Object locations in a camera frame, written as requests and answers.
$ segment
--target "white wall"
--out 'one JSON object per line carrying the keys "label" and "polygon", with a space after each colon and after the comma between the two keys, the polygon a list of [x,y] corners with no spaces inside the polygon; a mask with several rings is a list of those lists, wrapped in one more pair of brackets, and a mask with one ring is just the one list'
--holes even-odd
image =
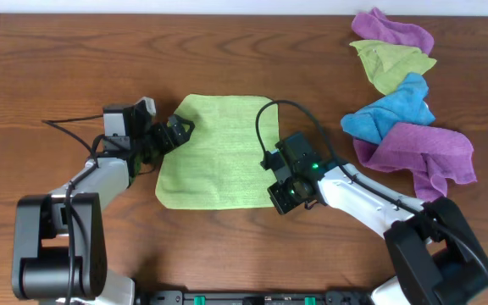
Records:
{"label": "white wall", "polygon": [[0,13],[387,14],[488,16],[488,0],[0,0]]}

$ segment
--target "yellow-green cloth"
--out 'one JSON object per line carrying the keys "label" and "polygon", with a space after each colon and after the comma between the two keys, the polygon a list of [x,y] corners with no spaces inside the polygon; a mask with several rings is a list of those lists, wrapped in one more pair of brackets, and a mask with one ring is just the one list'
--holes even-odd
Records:
{"label": "yellow-green cloth", "polygon": [[393,45],[376,40],[362,40],[349,44],[355,47],[370,82],[379,92],[388,95],[410,72],[423,75],[436,64],[418,47]]}
{"label": "yellow-green cloth", "polygon": [[[272,171],[259,165],[263,153],[255,117],[265,97],[190,95],[175,113],[195,123],[191,139],[164,157],[156,195],[166,208],[228,209],[272,207],[267,188]],[[261,114],[261,137],[274,149],[278,108]]]}

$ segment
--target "blue cloth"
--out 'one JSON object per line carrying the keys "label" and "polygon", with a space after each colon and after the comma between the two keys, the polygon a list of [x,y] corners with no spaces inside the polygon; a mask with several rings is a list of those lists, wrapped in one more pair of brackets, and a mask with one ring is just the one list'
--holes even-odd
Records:
{"label": "blue cloth", "polygon": [[428,92],[423,76],[409,73],[393,93],[355,114],[345,115],[341,121],[342,129],[358,139],[380,144],[398,122],[429,125],[435,117],[423,101]]}

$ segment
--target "purple cloth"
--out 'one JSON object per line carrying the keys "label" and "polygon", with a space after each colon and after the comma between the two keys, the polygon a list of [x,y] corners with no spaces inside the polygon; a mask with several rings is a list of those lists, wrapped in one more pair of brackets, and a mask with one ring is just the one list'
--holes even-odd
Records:
{"label": "purple cloth", "polygon": [[372,8],[370,13],[357,14],[352,22],[352,29],[364,39],[418,47],[427,55],[434,46],[434,38],[424,28],[389,21],[378,8]]}
{"label": "purple cloth", "polygon": [[359,162],[391,172],[409,169],[417,198],[434,201],[447,195],[446,178],[458,184],[477,181],[472,165],[474,148],[463,134],[407,123],[396,123],[379,146],[353,140]]}

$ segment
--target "green cloth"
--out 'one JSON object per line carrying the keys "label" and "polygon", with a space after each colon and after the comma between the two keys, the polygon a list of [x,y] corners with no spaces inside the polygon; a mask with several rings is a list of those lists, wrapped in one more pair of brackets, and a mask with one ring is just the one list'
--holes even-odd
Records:
{"label": "green cloth", "polygon": [[[190,95],[175,113],[195,123],[191,139],[164,157],[156,195],[166,208],[228,209],[272,207],[267,188],[271,170],[259,162],[263,153],[255,133],[255,117],[265,97]],[[274,149],[278,108],[261,114],[261,137]]]}
{"label": "green cloth", "polygon": [[375,40],[362,40],[349,44],[357,49],[370,82],[379,92],[393,93],[408,73],[423,75],[436,64],[418,47],[393,45]]}

